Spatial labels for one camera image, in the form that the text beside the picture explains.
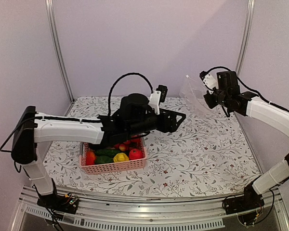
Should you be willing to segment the green cucumber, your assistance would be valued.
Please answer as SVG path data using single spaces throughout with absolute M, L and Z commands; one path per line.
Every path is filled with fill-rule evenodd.
M 121 153 L 120 150 L 117 149 L 99 149 L 94 151 L 96 156 L 108 156 L 113 158 L 117 154 Z

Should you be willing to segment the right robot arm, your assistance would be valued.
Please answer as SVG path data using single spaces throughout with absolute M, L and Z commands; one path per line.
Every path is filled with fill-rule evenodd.
M 214 78 L 209 71 L 199 75 L 207 89 L 204 95 L 208 108 L 220 105 L 228 115 L 236 112 L 259 120 L 280 131 L 289 138 L 289 111 L 264 100 L 261 94 L 252 89 L 242 93 L 236 72 L 226 70 L 218 72 Z M 245 189 L 251 190 L 240 198 L 239 205 L 244 210 L 251 209 L 258 202 L 258 195 L 275 187 L 289 178 L 289 153 L 285 158 L 258 177 Z

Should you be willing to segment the clear zip top bag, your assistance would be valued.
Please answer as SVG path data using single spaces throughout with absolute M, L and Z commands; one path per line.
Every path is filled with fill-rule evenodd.
M 206 88 L 200 79 L 192 78 L 189 75 L 184 77 L 179 96 L 186 101 L 189 109 L 197 115 L 210 113 L 210 109 L 204 100 L 205 93 Z

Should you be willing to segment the yellow pepper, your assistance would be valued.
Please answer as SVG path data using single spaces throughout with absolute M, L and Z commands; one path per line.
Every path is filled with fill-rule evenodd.
M 125 153 L 118 153 L 113 158 L 114 163 L 129 161 L 129 157 Z

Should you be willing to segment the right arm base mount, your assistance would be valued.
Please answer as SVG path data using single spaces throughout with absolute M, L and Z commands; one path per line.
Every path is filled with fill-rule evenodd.
M 244 188 L 242 196 L 226 197 L 222 202 L 222 207 L 227 215 L 260 208 L 262 206 L 264 206 L 262 195 L 256 193 L 252 187 L 252 183 Z

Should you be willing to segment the red cherry tomato bunch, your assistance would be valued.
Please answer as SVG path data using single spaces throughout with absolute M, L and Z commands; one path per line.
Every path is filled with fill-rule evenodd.
M 120 151 L 123 151 L 123 152 L 130 151 L 132 149 L 137 148 L 139 146 L 140 141 L 141 141 L 140 138 L 128 140 L 128 141 L 125 141 L 123 143 L 115 144 L 113 146 L 113 148 L 117 149 L 117 150 L 120 150 Z

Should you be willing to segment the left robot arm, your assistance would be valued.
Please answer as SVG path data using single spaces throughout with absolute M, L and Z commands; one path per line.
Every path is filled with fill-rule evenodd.
M 77 141 L 107 147 L 153 130 L 175 132 L 186 115 L 161 109 L 159 103 L 160 91 L 154 91 L 150 97 L 133 93 L 121 99 L 119 109 L 112 115 L 93 118 L 47 115 L 29 106 L 15 128 L 12 159 L 24 168 L 44 202 L 57 209 L 62 205 L 62 198 L 56 194 L 55 183 L 38 158 L 37 144 Z

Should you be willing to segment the dark green pepper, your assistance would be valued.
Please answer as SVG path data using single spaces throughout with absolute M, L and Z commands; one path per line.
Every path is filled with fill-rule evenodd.
M 94 161 L 94 164 L 95 165 L 101 165 L 101 164 L 109 164 L 109 163 L 113 163 L 113 158 L 109 157 L 109 156 L 105 156 L 105 155 L 102 155 L 102 156 L 97 156 L 95 161 Z

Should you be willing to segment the pink plastic basket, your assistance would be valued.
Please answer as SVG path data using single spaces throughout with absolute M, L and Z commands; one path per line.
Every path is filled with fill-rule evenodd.
M 80 145 L 80 156 L 79 156 L 79 166 L 82 170 L 89 175 L 92 174 L 102 174 L 102 173 L 110 173 L 116 171 L 126 171 L 126 170 L 134 170 L 144 168 L 146 165 L 147 152 L 144 146 L 144 140 L 141 138 L 139 144 L 136 145 L 137 148 L 140 148 L 142 151 L 143 157 L 136 160 L 130 160 L 125 162 L 118 163 L 107 163 L 100 165 L 86 165 L 86 152 L 89 151 L 88 143 L 82 142 Z

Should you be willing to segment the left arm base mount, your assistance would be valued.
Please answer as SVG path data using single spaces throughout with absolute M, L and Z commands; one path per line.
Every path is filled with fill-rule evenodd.
M 41 195 L 39 192 L 37 194 L 39 197 L 37 205 L 41 207 L 69 214 L 76 214 L 77 212 L 79 197 L 76 195 L 71 195 L 71 193 L 58 195 L 56 189 L 49 195 Z

